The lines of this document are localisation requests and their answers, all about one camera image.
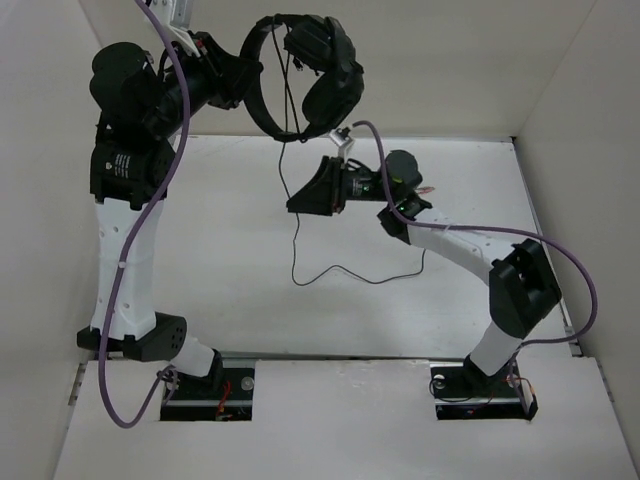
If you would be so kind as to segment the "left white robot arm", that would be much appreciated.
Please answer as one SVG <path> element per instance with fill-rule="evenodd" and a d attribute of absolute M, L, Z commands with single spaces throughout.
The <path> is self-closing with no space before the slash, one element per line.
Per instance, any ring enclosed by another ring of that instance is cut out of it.
<path fill-rule="evenodd" d="M 90 164 L 99 224 L 99 283 L 79 348 L 120 352 L 139 362 L 165 361 L 201 396 L 223 387 L 220 353 L 189 334 L 187 321 L 153 306 L 155 236 L 177 165 L 172 136 L 202 107 L 239 106 L 263 70 L 213 38 L 192 35 L 195 51 L 171 44 L 173 66 L 154 68 L 142 47 L 118 42 L 92 61 L 89 90 L 100 108 Z"/>

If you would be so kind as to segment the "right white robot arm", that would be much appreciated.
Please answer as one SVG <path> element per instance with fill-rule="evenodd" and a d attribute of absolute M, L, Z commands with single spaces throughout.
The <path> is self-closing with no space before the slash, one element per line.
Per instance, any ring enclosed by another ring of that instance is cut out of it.
<path fill-rule="evenodd" d="M 477 394 L 495 387 L 517 348 L 562 298 L 542 245 L 526 239 L 511 243 L 481 232 L 459 231 L 451 220 L 422 199 L 416 158 L 393 150 L 385 165 L 325 156 L 314 176 L 286 203 L 289 212 L 332 216 L 349 201 L 385 202 L 378 219 L 386 233 L 407 245 L 430 251 L 479 278 L 488 288 L 491 322 L 465 357 L 461 376 Z"/>

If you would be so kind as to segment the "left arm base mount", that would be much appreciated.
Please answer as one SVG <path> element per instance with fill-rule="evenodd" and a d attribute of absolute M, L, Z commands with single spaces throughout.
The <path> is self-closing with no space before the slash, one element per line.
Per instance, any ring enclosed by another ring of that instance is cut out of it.
<path fill-rule="evenodd" d="M 255 362 L 228 359 L 218 387 L 203 378 L 178 374 L 174 393 L 164 388 L 160 420 L 163 422 L 248 422 L 252 420 Z"/>

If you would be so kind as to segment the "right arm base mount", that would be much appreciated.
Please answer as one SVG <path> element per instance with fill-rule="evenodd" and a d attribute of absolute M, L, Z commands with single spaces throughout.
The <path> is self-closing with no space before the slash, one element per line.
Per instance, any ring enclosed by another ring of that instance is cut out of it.
<path fill-rule="evenodd" d="M 539 410 L 533 385 L 517 367 L 513 375 L 499 373 L 488 384 L 474 386 L 461 364 L 436 363 L 430 367 L 428 389 L 439 421 L 531 421 Z"/>

